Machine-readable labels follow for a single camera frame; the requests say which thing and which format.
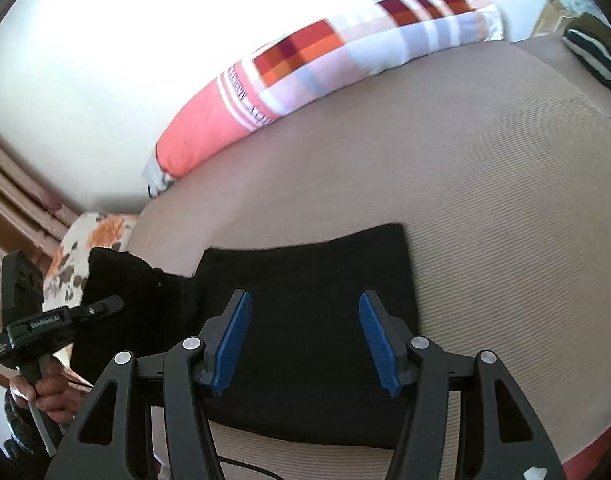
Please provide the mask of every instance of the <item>orange checkered pillow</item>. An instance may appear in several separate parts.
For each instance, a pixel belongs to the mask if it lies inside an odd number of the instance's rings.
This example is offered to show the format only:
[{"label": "orange checkered pillow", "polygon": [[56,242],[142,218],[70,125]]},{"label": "orange checkered pillow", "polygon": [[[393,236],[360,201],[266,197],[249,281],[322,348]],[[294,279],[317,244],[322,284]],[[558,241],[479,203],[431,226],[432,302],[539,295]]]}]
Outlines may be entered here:
[{"label": "orange checkered pillow", "polygon": [[192,97],[144,170],[150,195],[330,92],[438,50],[502,38],[491,0],[380,0],[319,20],[241,59]]}]

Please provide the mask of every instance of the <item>bed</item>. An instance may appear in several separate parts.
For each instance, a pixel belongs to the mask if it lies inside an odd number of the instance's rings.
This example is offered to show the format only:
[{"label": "bed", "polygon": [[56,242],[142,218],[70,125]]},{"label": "bed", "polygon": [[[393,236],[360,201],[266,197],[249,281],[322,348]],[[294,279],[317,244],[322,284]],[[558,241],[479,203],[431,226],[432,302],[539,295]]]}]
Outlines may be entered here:
[{"label": "bed", "polygon": [[[318,100],[154,200],[127,250],[190,276],[210,246],[386,222],[407,232],[423,334],[495,350],[562,460],[611,425],[611,92],[556,36],[452,48]],[[391,456],[213,430],[220,454],[290,479],[380,479]],[[452,397],[441,478],[457,439]]]}]

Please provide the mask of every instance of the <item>hand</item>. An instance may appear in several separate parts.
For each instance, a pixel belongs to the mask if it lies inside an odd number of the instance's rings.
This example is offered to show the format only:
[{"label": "hand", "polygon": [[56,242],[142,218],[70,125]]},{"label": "hand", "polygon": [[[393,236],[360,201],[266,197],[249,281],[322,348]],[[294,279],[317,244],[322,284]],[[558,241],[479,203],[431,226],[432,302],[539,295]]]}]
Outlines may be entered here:
[{"label": "hand", "polygon": [[45,367],[45,377],[33,388],[22,376],[10,381],[10,391],[14,402],[22,408],[28,407],[28,400],[34,401],[39,410],[59,424],[71,422],[85,402],[87,392],[70,386],[67,377],[62,375],[63,365],[56,357],[51,357]]}]

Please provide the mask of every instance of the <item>black cloth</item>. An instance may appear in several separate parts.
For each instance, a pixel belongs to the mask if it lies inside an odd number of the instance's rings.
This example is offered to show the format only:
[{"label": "black cloth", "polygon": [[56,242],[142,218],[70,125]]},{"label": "black cloth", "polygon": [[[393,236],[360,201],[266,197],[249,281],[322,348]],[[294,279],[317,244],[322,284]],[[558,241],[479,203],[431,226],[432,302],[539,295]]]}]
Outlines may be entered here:
[{"label": "black cloth", "polygon": [[320,244],[208,249],[192,278],[94,249],[83,303],[119,294],[125,312],[77,337],[72,368],[95,380],[118,351],[147,355],[198,335],[235,288],[250,293],[252,321],[232,386],[206,399],[211,420],[298,442],[396,446],[405,403],[380,386],[358,302],[373,288],[389,314],[418,332],[408,247],[397,224]]}]

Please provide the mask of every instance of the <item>black handle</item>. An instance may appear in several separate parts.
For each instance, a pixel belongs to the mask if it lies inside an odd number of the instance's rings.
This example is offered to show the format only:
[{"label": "black handle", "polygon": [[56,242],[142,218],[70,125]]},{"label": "black handle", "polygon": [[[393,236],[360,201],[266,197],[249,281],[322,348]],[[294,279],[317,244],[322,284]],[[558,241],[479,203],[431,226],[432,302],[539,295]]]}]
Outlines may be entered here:
[{"label": "black handle", "polygon": [[[419,339],[423,344],[413,346]],[[419,367],[416,389],[408,400],[401,436],[386,480],[439,478],[449,388],[447,355],[429,339],[408,341],[410,360]]]},{"label": "black handle", "polygon": [[[35,384],[41,380],[43,374],[41,372],[41,366],[39,362],[35,361],[32,363],[26,363],[18,367],[18,371],[21,373],[26,380],[35,386]],[[39,410],[34,402],[29,402],[29,410],[32,413],[32,418],[36,424],[39,435],[45,444],[45,450],[49,456],[54,456],[56,448],[61,443],[63,433],[61,427],[54,422],[45,412]]]},{"label": "black handle", "polygon": [[205,342],[190,337],[165,355],[163,397],[170,470],[175,480],[225,480],[201,396],[194,393],[192,366]]}]

